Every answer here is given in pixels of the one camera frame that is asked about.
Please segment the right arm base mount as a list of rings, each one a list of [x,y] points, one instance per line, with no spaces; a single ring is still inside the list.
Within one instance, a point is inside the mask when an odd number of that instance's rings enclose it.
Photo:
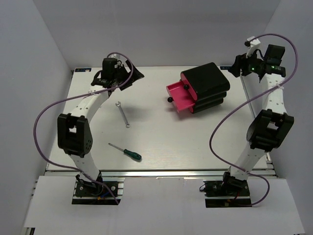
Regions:
[[[224,184],[222,181],[204,181],[199,191],[204,193],[206,208],[252,207],[246,181],[240,187]]]

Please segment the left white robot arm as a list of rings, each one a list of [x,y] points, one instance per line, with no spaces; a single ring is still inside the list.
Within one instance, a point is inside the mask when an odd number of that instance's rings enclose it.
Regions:
[[[78,180],[87,182],[86,188],[92,195],[103,191],[103,183],[91,156],[93,138],[89,124],[115,89],[124,90],[143,77],[128,58],[123,63],[110,55],[103,59],[102,69],[94,75],[88,95],[71,112],[57,118],[58,147],[82,171]]]

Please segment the pink top drawer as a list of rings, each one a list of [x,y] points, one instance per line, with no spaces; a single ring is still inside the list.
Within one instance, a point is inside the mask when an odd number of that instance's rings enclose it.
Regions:
[[[184,89],[187,90],[192,98],[196,101],[198,99],[196,92],[194,91],[193,87],[191,86],[190,82],[187,80],[186,76],[184,73],[180,73],[180,80],[184,84]]]

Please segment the large green-handled screwdriver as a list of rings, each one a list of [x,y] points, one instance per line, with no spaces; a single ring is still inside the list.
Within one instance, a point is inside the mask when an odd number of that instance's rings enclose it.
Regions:
[[[109,146],[121,151],[124,153],[124,155],[127,155],[128,157],[130,157],[131,159],[133,159],[134,161],[140,162],[142,161],[142,156],[136,152],[130,151],[128,149],[122,149],[112,143],[108,143]]]

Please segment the pink drawer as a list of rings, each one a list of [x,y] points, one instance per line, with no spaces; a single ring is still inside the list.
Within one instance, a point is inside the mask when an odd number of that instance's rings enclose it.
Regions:
[[[173,103],[177,112],[192,108],[195,105],[195,100],[184,86],[185,84],[179,81],[166,87],[169,94],[168,102]]]
[[[180,73],[180,80],[184,84],[184,89],[187,90],[192,98],[196,101],[198,99],[196,92],[194,91],[193,87],[191,86],[190,82],[187,80],[186,76],[184,73]]]

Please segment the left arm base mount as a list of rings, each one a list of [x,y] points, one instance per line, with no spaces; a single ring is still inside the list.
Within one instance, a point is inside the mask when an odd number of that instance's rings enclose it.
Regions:
[[[104,181],[104,184],[108,186],[116,200],[120,202],[123,195],[123,180],[116,181],[109,179],[108,181]],[[95,186],[93,183],[87,184],[79,181],[75,183],[71,203],[73,205],[117,206],[115,199],[106,187],[100,185]]]

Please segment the black drawer cabinet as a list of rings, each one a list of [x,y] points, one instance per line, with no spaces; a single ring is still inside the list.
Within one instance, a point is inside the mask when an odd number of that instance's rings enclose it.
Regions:
[[[211,62],[182,71],[190,82],[198,99],[189,108],[193,114],[218,106],[224,102],[230,83],[218,66]]]

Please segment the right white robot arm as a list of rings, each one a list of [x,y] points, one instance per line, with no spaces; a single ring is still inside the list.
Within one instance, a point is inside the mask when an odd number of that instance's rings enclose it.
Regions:
[[[285,47],[268,45],[264,56],[258,58],[260,45],[259,39],[248,38],[247,53],[237,56],[229,69],[235,77],[257,74],[263,96],[262,108],[248,128],[245,149],[223,175],[221,190],[226,195],[246,187],[248,173],[264,155],[282,144],[294,124],[294,117],[288,115],[285,108],[281,86],[286,77],[286,69],[281,66]]]

